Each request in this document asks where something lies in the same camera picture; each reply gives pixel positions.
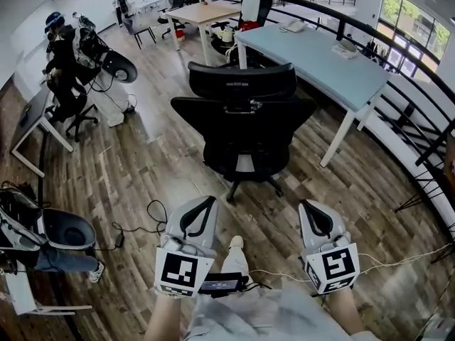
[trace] telephone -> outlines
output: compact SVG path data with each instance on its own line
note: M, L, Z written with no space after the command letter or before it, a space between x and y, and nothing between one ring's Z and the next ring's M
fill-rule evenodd
M298 33L300 31L303 31L306 27L307 27L307 25L303 21L291 20L291 21L287 21L286 23L284 23L283 26L280 27L280 30Z

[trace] white cable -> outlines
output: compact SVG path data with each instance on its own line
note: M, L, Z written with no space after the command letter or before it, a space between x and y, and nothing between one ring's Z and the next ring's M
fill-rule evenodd
M431 252L428 252L428 253L425 253L425 254L419 254L419 255L413 255L413 256L410 256L409 258L406 258L406 259L403 259L403 260L400 260L399 262L397 263L393 263L393 264L383 264L381 263L379 260L373 258L371 255L369 254L362 254L362 253L359 253L358 255L363 255L363 256L368 256L370 259L372 259L373 261L375 261L376 263L378 263L379 265L376 265L376 266L372 266L371 268L367 269L367 270L364 270L362 272L360 272L360 274L364 274L364 273L367 273L369 272L370 270L373 270L373 269L376 269L376 268L382 268L384 266L397 266L397 265L402 265L402 264L406 264L406 263L412 263L413 261L416 261L420 258L422 258L423 256L428 256L428 255L432 255L434 253L437 253L438 251L441 251L442 249L445 249L447 248L449 245L452 245L453 243L452 242L449 242L448 244L445 244L443 247L440 247L439 249L437 250L434 250L434 251L431 251ZM309 282L309 281L304 281L302 279L296 279L294 278L293 276L290 276L289 274L284 274L284 273L271 273L270 271L267 271L267 270L263 270L263 269L255 269L255 270L251 270L250 273L254 273L256 271L260 271L262 273L267 273L267 274L270 274L270 275L273 275L273 276L286 276L290 279L292 279L293 281L298 281L298 282Z
M375 261L376 263L379 264L379 265L372 266L371 268L369 268L369 269L367 269L367 270L364 270L364 271L360 272L360 274L364 274L364 273L369 272L369 271L372 270L372 269L382 268L382 267L384 267L384 266L389 267L389 266L402 265L402 264L406 264L406 263L412 263L413 261L416 261L416 260L422 258L423 256L428 256L428 255L432 255L432 254L434 254L434 253L437 253L438 251L441 251L442 249L447 248L449 245L452 245L452 243L449 242L448 244L445 244L443 247L440 247L440 248L437 249L437 250L430 251L430 252L425 253L425 254L413 255L413 256L410 256L409 258L400 260L399 262L393 263L393 264L383 264L383 263L381 263L379 260L373 258L373 257L372 257L371 255L369 255L369 254L361 254L361 253L359 253L359 255L368 256L370 259L372 259L373 261Z
M307 282L303 281L301 279L295 279L293 276L290 276L289 274L283 274L283 273L270 273L267 270L262 270L262 269L256 269L256 270L251 270L250 273L254 273L255 271L261 271L262 273L267 273L273 276L287 276L288 278L292 279L293 281L299 281L299 282Z

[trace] white sneaker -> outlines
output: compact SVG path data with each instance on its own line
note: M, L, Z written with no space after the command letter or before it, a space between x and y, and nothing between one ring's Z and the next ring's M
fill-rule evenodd
M239 235L234 236L232 238L232 240L230 241L229 249L231 249L233 247L239 247L239 248L243 249L243 237L241 237Z
M101 261L98 261L98 269L89 273L88 280L92 283L98 283L104 271L105 265Z

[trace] light blue desk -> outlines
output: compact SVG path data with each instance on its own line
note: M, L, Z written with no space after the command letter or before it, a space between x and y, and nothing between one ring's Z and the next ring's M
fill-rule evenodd
M335 37L310 28L285 33L279 30L280 26L274 24L235 34L240 68L247 68L245 46L251 47L277 63L292 63L299 77L348 110L321 161L325 167L353 123L355 113L369 102L358 125L358 130L363 128L390 73L361 54L347 60L333 52Z

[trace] jeans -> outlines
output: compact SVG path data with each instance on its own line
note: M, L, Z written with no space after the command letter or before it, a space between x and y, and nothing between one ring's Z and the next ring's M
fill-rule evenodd
M49 248L40 250L35 270L77 273L80 271L95 271L97 267L98 260L92 256L72 255L61 250Z

